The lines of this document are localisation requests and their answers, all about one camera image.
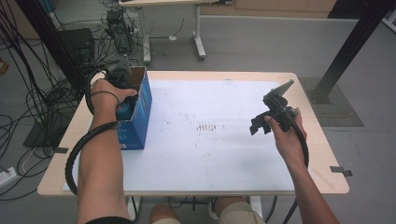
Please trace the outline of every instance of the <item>desk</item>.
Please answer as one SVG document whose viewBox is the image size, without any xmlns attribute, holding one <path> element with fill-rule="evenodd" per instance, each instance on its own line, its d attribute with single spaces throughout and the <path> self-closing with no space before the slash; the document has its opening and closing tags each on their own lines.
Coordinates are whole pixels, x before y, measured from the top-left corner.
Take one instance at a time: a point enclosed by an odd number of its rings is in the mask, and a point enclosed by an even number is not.
<svg viewBox="0 0 396 224">
<path fill-rule="evenodd" d="M 163 5 L 180 5 L 180 4 L 195 4 L 195 32 L 193 32 L 195 45 L 198 49 L 198 55 L 203 60 L 206 57 L 204 45 L 202 44 L 200 36 L 200 4 L 202 3 L 214 3 L 219 0 L 134 0 L 129 2 L 121 2 L 121 7 L 135 7 L 139 15 L 140 27 L 143 36 L 143 60 L 145 63 L 151 62 L 150 48 L 149 48 L 149 35 L 146 31 L 144 23 L 145 15 L 143 13 L 143 7 L 150 6 L 163 6 Z"/>
<path fill-rule="evenodd" d="M 314 111 L 309 104 L 304 90 L 294 74 L 291 73 L 259 73 L 259 72 L 182 72 L 182 71 L 148 71 L 149 80 L 252 80 L 252 81 L 274 81 L 279 84 L 286 83 L 293 79 L 295 83 L 285 93 L 289 105 L 293 107 L 300 107 L 303 114 L 304 128 L 308 133 L 307 144 L 310 151 L 310 173 L 313 176 L 318 189 L 323 194 L 339 194 L 347 193 L 349 186 L 342 174 L 332 173 L 330 166 L 338 166 L 338 162 L 332 153 L 332 149 L 318 124 L 318 120 Z M 75 116 L 73 117 L 64 138 L 59 147 L 72 148 L 78 139 L 87 132 L 87 127 L 91 121 L 92 115 L 90 114 L 85 101 L 81 101 Z M 42 195 L 71 195 L 71 192 L 64 191 L 64 166 L 67 161 L 68 153 L 55 153 L 49 168 L 40 185 L 38 186 L 38 193 Z M 196 188 L 195 192 L 155 192 L 155 191 L 128 191 L 126 195 L 137 196 L 155 196 L 155 195 L 196 195 L 196 196 L 209 196 L 209 195 L 280 195 L 280 194 L 293 194 L 290 190 L 283 191 L 268 191 L 268 190 L 255 190 L 255 191 L 203 191 Z"/>
</svg>

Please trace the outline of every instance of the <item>hand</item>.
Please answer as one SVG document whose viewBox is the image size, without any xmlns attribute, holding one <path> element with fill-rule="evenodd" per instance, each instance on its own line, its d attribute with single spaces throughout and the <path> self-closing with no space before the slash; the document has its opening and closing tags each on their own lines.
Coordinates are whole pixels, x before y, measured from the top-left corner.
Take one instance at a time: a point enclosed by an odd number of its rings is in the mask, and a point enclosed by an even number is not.
<svg viewBox="0 0 396 224">
<path fill-rule="evenodd" d="M 299 108 L 297 108 L 297 115 L 294 120 L 299 126 L 300 130 L 303 132 L 304 138 L 306 139 L 306 132 L 303 128 L 303 120 Z M 276 120 L 272 119 L 269 116 L 265 116 L 265 121 L 267 121 L 272 131 L 274 132 L 276 148 L 285 163 L 288 166 L 304 166 L 304 154 L 295 130 L 291 128 L 287 132 L 283 132 L 280 126 L 277 124 Z"/>
<path fill-rule="evenodd" d="M 91 88 L 91 95 L 93 108 L 99 109 L 111 106 L 115 109 L 117 104 L 123 102 L 126 97 L 137 95 L 137 91 L 132 89 L 121 90 L 104 79 L 98 79 Z"/>
</svg>

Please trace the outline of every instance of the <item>blue box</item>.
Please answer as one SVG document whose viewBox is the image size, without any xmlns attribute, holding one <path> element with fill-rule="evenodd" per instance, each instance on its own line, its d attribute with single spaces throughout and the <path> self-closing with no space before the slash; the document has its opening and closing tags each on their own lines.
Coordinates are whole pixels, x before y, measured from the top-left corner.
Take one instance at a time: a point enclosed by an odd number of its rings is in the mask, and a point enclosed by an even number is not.
<svg viewBox="0 0 396 224">
<path fill-rule="evenodd" d="M 146 67 L 131 67 L 131 73 L 128 82 L 136 86 L 138 98 L 131 119 L 120 121 L 117 129 L 121 150 L 144 149 L 149 126 L 152 96 Z"/>
</svg>

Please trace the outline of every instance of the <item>black tape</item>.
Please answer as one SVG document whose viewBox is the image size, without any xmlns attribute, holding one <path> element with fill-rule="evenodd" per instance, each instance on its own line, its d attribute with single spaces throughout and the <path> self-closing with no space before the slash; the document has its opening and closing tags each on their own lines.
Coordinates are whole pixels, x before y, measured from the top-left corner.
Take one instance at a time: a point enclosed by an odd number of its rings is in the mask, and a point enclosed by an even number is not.
<svg viewBox="0 0 396 224">
<path fill-rule="evenodd" d="M 332 170 L 333 173 L 342 173 L 345 177 L 353 176 L 350 170 L 346 171 L 342 166 L 331 166 L 330 169 Z"/>
<path fill-rule="evenodd" d="M 57 147 L 55 148 L 55 153 L 66 154 L 67 150 L 69 150 L 67 147 Z"/>
</svg>

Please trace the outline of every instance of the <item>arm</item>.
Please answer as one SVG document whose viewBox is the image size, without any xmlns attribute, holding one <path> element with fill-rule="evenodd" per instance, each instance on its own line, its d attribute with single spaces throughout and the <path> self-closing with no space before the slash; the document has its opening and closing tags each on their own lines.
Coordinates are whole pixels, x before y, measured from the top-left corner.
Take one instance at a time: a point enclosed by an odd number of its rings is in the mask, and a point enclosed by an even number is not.
<svg viewBox="0 0 396 224">
<path fill-rule="evenodd" d="M 276 147 L 289 169 L 303 223 L 339 223 L 305 168 L 302 147 L 295 131 L 290 129 L 284 133 L 274 119 L 266 116 L 265 120 L 274 132 Z M 300 110 L 295 121 L 306 138 Z"/>
<path fill-rule="evenodd" d="M 136 95 L 135 90 L 114 88 L 105 80 L 98 80 L 91 93 L 94 115 L 90 130 L 116 120 L 116 106 L 125 97 Z M 111 129 L 95 136 L 81 150 L 78 167 L 77 223 L 99 217 L 129 218 L 123 191 L 123 167 L 117 130 Z"/>
</svg>

